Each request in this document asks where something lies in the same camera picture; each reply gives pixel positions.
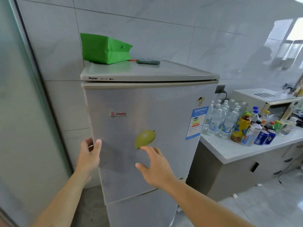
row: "hand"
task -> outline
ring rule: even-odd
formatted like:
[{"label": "hand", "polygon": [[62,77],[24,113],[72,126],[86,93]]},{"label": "hand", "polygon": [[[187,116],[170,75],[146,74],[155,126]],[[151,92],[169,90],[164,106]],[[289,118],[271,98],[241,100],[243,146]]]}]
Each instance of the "hand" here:
[{"label": "hand", "polygon": [[142,146],[151,160],[150,168],[144,164],[136,163],[136,168],[141,171],[144,179],[153,187],[165,189],[166,186],[176,180],[168,161],[157,147]]},{"label": "hand", "polygon": [[100,162],[100,151],[102,142],[98,139],[93,145],[93,138],[87,138],[81,142],[80,154],[78,157],[75,172],[86,177],[87,182],[91,179],[93,171],[98,167]]}]

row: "white refrigerator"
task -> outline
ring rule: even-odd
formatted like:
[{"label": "white refrigerator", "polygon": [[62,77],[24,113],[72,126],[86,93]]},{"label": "white refrigerator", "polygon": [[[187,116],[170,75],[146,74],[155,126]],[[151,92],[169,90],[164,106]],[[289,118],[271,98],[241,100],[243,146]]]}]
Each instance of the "white refrigerator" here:
[{"label": "white refrigerator", "polygon": [[170,61],[89,63],[81,74],[111,227],[168,227],[177,203],[143,179],[140,146],[158,147],[186,180],[219,75]]}]

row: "microwave window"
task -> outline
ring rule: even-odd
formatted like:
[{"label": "microwave window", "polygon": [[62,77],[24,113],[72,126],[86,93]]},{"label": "microwave window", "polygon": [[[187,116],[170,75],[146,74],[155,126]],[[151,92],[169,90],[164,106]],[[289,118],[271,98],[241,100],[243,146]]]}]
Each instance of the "microwave window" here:
[{"label": "microwave window", "polygon": [[283,103],[278,105],[272,105],[268,108],[270,112],[270,116],[268,118],[269,121],[280,120],[291,103]]}]

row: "forearm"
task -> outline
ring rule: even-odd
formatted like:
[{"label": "forearm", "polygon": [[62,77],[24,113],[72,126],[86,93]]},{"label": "forearm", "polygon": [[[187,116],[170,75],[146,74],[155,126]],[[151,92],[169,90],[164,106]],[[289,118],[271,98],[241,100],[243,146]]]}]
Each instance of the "forearm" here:
[{"label": "forearm", "polygon": [[75,172],[33,227],[70,227],[87,176]]},{"label": "forearm", "polygon": [[195,227],[253,226],[180,180],[173,180],[164,189]]}]

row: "green non-woven bag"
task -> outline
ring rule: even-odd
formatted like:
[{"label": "green non-woven bag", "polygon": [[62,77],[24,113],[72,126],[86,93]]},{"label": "green non-woven bag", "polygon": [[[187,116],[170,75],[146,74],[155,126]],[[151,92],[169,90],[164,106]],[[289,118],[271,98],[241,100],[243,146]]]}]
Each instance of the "green non-woven bag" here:
[{"label": "green non-woven bag", "polygon": [[113,64],[129,60],[132,45],[106,36],[80,33],[82,56],[86,61]]}]

